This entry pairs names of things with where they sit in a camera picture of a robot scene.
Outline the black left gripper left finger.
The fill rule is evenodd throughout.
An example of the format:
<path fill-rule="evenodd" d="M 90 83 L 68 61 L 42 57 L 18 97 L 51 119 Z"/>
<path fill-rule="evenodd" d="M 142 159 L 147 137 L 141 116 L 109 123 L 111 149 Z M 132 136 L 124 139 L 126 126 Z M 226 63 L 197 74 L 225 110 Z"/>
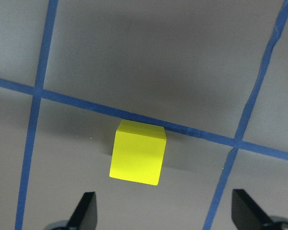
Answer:
<path fill-rule="evenodd" d="M 85 192 L 70 217 L 69 230 L 95 230 L 97 227 L 96 193 Z"/>

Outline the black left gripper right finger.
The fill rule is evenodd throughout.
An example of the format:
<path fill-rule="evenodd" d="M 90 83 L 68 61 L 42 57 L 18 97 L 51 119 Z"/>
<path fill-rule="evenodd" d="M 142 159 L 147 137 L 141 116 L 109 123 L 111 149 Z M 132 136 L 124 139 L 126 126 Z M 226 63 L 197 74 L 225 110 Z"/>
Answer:
<path fill-rule="evenodd" d="M 231 219 L 238 230 L 267 230 L 275 224 L 243 189 L 232 190 Z"/>

